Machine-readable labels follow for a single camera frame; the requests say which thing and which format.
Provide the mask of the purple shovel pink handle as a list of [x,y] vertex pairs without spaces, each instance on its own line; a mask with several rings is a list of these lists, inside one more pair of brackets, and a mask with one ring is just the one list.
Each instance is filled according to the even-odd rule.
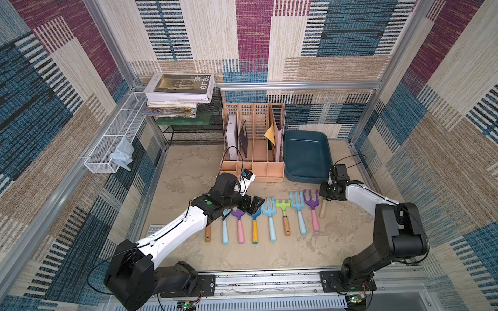
[[320,197],[319,197],[318,190],[307,189],[307,190],[304,190],[304,192],[303,192],[304,202],[311,209],[312,226],[313,226],[313,230],[315,233],[320,232],[319,219],[318,219],[318,216],[316,213],[316,208],[320,204],[319,198]]

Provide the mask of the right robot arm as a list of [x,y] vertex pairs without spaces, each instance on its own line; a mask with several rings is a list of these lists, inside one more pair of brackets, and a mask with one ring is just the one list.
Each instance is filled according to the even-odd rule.
[[420,213],[413,203],[387,198],[351,180],[345,165],[332,165],[329,180],[320,185],[326,201],[349,201],[374,219],[372,243],[362,252],[346,257],[341,269],[320,272],[323,290],[347,295],[349,292],[377,290],[374,274],[391,263],[429,254],[429,241]]

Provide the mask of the light blue claw rake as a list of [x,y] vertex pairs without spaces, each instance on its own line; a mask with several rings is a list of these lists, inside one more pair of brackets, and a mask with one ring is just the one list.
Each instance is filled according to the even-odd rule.
[[222,241],[224,245],[229,244],[228,225],[226,219],[230,216],[231,212],[231,209],[225,209],[222,215]]

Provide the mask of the light blue fork rake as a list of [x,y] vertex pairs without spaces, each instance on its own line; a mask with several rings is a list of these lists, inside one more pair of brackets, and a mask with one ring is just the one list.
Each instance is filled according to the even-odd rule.
[[268,197],[265,203],[261,206],[262,213],[268,217],[269,233],[271,242],[276,242],[276,229],[273,221],[273,216],[276,215],[276,204],[274,197]]

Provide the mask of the purple rake pink handle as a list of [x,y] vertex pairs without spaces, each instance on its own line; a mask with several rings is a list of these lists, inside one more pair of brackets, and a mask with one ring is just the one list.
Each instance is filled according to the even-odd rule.
[[243,230],[243,223],[242,223],[242,217],[245,215],[245,212],[242,211],[241,209],[237,209],[231,212],[232,216],[236,217],[237,219],[237,238],[238,238],[238,243],[244,244],[245,243],[245,234]]

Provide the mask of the blue rake yellow handle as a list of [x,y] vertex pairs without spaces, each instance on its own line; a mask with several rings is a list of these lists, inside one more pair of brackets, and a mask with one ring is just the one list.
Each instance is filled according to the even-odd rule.
[[254,214],[250,214],[252,218],[252,243],[259,243],[258,223],[257,218],[261,215],[261,209],[258,209]]

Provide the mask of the green trowel wooden handle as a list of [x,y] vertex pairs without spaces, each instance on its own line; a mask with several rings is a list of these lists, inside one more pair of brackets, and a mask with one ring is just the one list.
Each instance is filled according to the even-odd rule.
[[282,211],[282,216],[283,216],[283,226],[284,226],[284,232],[285,236],[290,236],[291,235],[291,229],[290,229],[290,224],[289,224],[289,219],[287,216],[287,210],[291,208],[291,203],[290,201],[285,201],[285,200],[276,200],[276,207],[280,208]]

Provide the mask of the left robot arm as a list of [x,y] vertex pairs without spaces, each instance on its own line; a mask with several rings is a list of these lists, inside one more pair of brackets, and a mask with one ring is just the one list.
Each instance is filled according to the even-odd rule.
[[190,201],[187,209],[165,227],[137,242],[120,243],[104,279],[106,288],[126,310],[140,309],[156,294],[200,294],[202,285],[191,265],[184,261],[167,267],[160,264],[190,236],[222,217],[225,210],[256,212],[264,199],[247,193],[255,178],[248,169],[240,177],[222,173],[207,193]]

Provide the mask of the dark green rake wooden handle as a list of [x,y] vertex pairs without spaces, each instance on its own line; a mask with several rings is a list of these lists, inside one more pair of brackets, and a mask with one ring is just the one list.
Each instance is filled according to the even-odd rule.
[[328,203],[327,199],[324,198],[322,200],[322,204],[321,204],[321,208],[320,208],[320,212],[319,212],[319,217],[320,218],[324,218],[325,217],[327,203]]

